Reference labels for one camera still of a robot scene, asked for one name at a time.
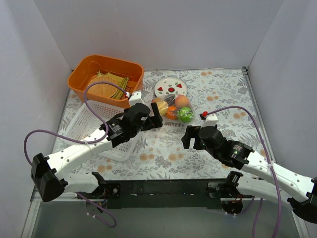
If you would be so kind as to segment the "fake peach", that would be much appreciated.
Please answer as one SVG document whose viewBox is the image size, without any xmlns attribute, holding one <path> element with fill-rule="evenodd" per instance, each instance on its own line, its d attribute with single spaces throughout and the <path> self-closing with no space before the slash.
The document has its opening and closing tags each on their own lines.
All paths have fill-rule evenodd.
<svg viewBox="0 0 317 238">
<path fill-rule="evenodd" d="M 188 107 L 190 106 L 190 100 L 184 95 L 179 95 L 175 98 L 175 106 L 178 108 Z"/>
</svg>

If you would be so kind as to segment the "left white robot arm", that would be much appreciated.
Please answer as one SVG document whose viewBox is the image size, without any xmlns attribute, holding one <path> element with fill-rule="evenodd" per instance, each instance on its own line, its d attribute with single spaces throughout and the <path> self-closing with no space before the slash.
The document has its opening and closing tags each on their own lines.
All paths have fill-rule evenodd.
<svg viewBox="0 0 317 238">
<path fill-rule="evenodd" d="M 80 143 L 48 156 L 36 155 L 32 161 L 31 178 L 42 201 L 52 201 L 67 192 L 101 198 L 109 188 L 99 173 L 76 175 L 72 171 L 95 155 L 130 141 L 139 132 L 160 127 L 162 117 L 157 104 L 148 107 L 136 103 L 103 123 Z"/>
</svg>

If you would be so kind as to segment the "dark fake plum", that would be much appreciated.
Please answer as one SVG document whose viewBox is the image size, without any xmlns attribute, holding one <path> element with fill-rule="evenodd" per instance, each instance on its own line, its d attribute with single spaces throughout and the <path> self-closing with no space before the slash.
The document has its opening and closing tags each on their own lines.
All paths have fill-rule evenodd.
<svg viewBox="0 0 317 238">
<path fill-rule="evenodd" d="M 176 97 L 174 95 L 170 95 L 169 97 L 166 97 L 164 101 L 167 102 L 168 105 L 170 106 L 170 105 L 175 105 L 175 99 Z"/>
</svg>

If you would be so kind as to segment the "green fake watermelon ball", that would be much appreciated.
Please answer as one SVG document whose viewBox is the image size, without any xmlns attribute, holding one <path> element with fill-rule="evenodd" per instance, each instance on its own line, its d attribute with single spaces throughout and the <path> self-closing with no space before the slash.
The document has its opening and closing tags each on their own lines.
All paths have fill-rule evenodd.
<svg viewBox="0 0 317 238">
<path fill-rule="evenodd" d="M 183 107 L 178 111 L 178 120 L 181 123 L 190 123 L 194 118 L 194 111 L 190 107 Z"/>
</svg>

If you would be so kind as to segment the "yellow fake lemon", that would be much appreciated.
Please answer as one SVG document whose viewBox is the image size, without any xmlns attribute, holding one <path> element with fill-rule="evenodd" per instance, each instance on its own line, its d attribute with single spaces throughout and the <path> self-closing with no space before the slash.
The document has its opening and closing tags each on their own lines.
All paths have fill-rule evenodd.
<svg viewBox="0 0 317 238">
<path fill-rule="evenodd" d="M 169 107 L 168 103 L 166 101 L 158 101 L 157 106 L 158 106 L 159 114 L 161 116 L 164 116 L 168 111 L 168 107 Z"/>
</svg>

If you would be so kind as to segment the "clear zip top bag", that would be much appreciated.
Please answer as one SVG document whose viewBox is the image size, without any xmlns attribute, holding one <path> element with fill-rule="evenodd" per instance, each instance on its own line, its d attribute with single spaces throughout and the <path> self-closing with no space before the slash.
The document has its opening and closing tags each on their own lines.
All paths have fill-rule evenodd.
<svg viewBox="0 0 317 238">
<path fill-rule="evenodd" d="M 168 122 L 189 124 L 195 119 L 191 102 L 184 95 L 156 97 L 152 102 L 157 104 L 159 114 Z"/>
</svg>

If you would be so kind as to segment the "orange fake tangerine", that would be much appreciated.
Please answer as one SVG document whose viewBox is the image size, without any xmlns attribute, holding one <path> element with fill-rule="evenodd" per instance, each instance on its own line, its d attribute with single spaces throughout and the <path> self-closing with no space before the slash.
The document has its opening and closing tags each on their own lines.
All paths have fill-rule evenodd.
<svg viewBox="0 0 317 238">
<path fill-rule="evenodd" d="M 177 112 L 178 112 L 178 108 L 176 106 L 174 105 L 169 106 L 168 111 L 165 114 L 165 117 L 170 120 L 177 120 L 178 119 Z"/>
</svg>

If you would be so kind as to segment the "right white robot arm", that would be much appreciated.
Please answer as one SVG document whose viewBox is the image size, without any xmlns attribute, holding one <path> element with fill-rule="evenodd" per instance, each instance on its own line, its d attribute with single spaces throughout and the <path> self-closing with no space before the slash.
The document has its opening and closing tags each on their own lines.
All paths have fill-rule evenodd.
<svg viewBox="0 0 317 238">
<path fill-rule="evenodd" d="M 181 141 L 183 147 L 205 150 L 222 164 L 238 169 L 230 172 L 224 191 L 230 197 L 251 195 L 281 202 L 301 219 L 317 222 L 317 180 L 271 164 L 252 147 L 227 140 L 215 126 L 187 126 Z"/>
</svg>

